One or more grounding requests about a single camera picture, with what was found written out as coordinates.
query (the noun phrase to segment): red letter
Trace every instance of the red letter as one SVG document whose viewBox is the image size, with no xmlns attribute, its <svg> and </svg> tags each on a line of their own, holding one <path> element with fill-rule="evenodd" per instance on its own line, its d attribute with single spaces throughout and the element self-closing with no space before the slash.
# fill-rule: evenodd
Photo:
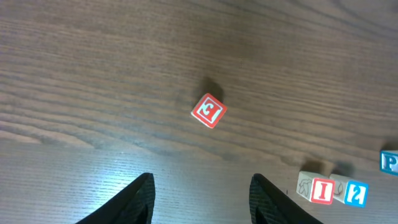
<svg viewBox="0 0 398 224">
<path fill-rule="evenodd" d="M 321 196 L 319 196 L 319 199 L 326 199 L 325 198 L 325 191 L 326 191 L 326 186 L 328 185 L 328 184 L 326 184 L 326 183 L 321 183 L 321 185 L 322 185 L 322 194 L 321 194 Z"/>
<path fill-rule="evenodd" d="M 215 105 L 210 100 L 206 100 L 199 108 L 198 112 L 207 118 L 210 123 L 213 123 L 221 112 L 221 108 Z"/>
</svg>

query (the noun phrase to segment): wood grain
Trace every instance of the wood grain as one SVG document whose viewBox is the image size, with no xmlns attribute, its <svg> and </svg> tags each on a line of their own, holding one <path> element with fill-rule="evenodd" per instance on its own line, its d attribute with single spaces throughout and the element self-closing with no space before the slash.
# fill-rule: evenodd
<svg viewBox="0 0 398 224">
<path fill-rule="evenodd" d="M 75 223 L 143 172 L 155 177 L 153 223 L 250 223 L 249 186 L 259 172 L 323 223 L 395 223 L 398 179 L 357 169 L 366 208 L 316 205 L 295 193 L 300 167 L 213 162 L 123 150 L 0 142 L 1 223 Z"/>
<path fill-rule="evenodd" d="M 0 141 L 374 172 L 398 136 L 396 21 L 396 0 L 3 0 Z M 190 116 L 207 78 L 213 130 Z"/>
</svg>

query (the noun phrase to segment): red border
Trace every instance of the red border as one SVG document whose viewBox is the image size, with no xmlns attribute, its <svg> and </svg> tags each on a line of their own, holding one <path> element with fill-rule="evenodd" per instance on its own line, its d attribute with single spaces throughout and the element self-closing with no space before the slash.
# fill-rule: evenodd
<svg viewBox="0 0 398 224">
<path fill-rule="evenodd" d="M 331 190 L 331 199 L 330 199 L 330 201 L 318 200 L 318 199 L 314 199 L 313 198 L 313 195 L 315 193 L 315 186 L 316 186 L 317 181 L 333 184 L 332 190 Z M 313 185 L 312 185 L 313 189 L 312 189 L 312 194 L 311 194 L 311 202 L 320 203 L 320 204 L 324 204 L 324 205 L 331 205 L 333 203 L 333 193 L 335 192 L 335 185 L 336 185 L 336 182 L 334 180 L 322 179 L 322 178 L 314 178 L 313 179 Z"/>
<path fill-rule="evenodd" d="M 216 118 L 216 120 L 213 123 L 208 122 L 207 120 L 203 119 L 198 113 L 197 110 L 198 108 L 203 104 L 203 102 L 205 102 L 208 98 L 212 99 L 214 102 L 216 102 L 218 105 L 220 105 L 222 107 L 222 112 L 218 115 L 218 117 Z M 196 117 L 197 119 L 199 119 L 201 122 L 203 122 L 206 126 L 208 126 L 209 128 L 214 128 L 218 121 L 224 116 L 225 112 L 227 110 L 227 107 L 222 104 L 222 102 L 218 101 L 214 96 L 212 96 L 210 93 L 206 93 L 198 102 L 198 104 L 194 107 L 194 109 L 192 110 L 192 115 L 194 117 Z"/>
</svg>

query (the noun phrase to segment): alphabet block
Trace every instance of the alphabet block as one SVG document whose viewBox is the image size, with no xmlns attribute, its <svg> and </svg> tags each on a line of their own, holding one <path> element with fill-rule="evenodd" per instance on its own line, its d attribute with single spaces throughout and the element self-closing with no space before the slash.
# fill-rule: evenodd
<svg viewBox="0 0 398 224">
<path fill-rule="evenodd" d="M 224 104 L 207 93 L 200 99 L 191 114 L 204 125 L 214 128 L 226 110 L 227 107 Z"/>
<path fill-rule="evenodd" d="M 313 172 L 300 171 L 296 192 L 313 203 L 331 205 L 335 181 Z"/>
<path fill-rule="evenodd" d="M 391 175 L 398 175 L 398 151 L 380 152 L 380 170 Z"/>
<path fill-rule="evenodd" d="M 331 174 L 331 180 L 336 183 L 333 197 L 346 205 L 364 208 L 368 197 L 369 185 L 352 180 L 342 175 Z"/>
</svg>

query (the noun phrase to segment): blue letter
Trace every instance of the blue letter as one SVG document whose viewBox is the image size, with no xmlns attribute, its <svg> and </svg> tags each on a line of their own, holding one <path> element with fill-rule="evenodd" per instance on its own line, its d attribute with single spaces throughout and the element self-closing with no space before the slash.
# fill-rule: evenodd
<svg viewBox="0 0 398 224">
<path fill-rule="evenodd" d="M 392 171 L 391 165 L 397 164 L 397 159 L 394 156 L 384 155 L 386 161 L 386 168 L 385 170 Z"/>
</svg>

